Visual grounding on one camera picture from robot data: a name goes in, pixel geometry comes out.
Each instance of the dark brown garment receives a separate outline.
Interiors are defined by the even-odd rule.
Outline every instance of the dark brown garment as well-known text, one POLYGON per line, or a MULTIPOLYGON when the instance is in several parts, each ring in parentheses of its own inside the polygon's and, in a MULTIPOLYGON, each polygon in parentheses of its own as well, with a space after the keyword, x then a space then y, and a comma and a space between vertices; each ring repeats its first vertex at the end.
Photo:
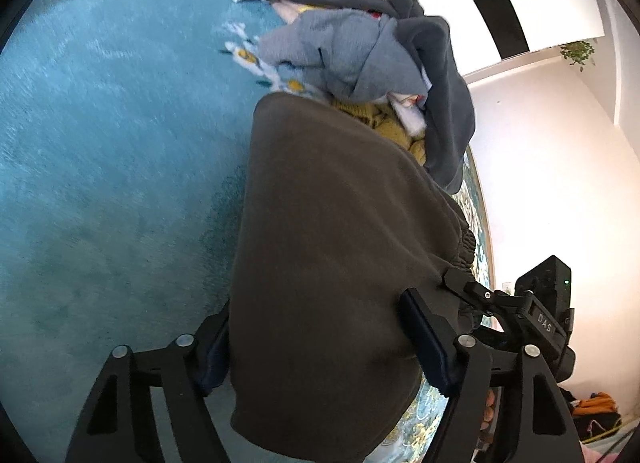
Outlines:
POLYGON ((410 153, 333 108, 265 97, 231 286, 234 429, 290 457, 363 461, 420 384, 398 297, 415 286, 468 331, 442 275, 469 269, 474 247, 410 153))

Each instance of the beige wall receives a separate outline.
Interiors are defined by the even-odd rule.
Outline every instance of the beige wall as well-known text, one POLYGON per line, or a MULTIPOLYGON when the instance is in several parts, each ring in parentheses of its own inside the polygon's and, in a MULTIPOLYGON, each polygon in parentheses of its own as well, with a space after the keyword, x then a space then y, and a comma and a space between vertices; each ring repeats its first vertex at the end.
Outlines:
POLYGON ((609 392, 628 414, 640 389, 640 164, 562 61, 470 85, 496 283, 552 253, 567 263, 577 352, 567 387, 609 392))

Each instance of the blue-gray garment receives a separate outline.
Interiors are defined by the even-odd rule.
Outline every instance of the blue-gray garment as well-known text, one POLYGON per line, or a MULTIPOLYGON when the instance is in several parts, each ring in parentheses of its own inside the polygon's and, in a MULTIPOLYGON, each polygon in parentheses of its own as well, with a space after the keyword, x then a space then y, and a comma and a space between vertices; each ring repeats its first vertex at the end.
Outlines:
POLYGON ((388 92, 427 96, 420 70, 395 37, 398 22, 361 10, 308 10, 260 39, 258 56, 302 69, 304 82, 339 100, 369 102, 388 92))

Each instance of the hanging plant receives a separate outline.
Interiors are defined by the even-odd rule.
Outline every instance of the hanging plant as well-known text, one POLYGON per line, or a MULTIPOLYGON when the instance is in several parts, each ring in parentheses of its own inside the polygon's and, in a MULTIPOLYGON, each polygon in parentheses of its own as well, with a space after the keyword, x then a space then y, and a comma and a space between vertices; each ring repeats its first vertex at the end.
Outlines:
POLYGON ((577 40, 560 46, 560 53, 565 59, 573 61, 569 66, 580 64, 580 71, 584 71, 584 62, 595 53, 595 50, 585 40, 577 40))

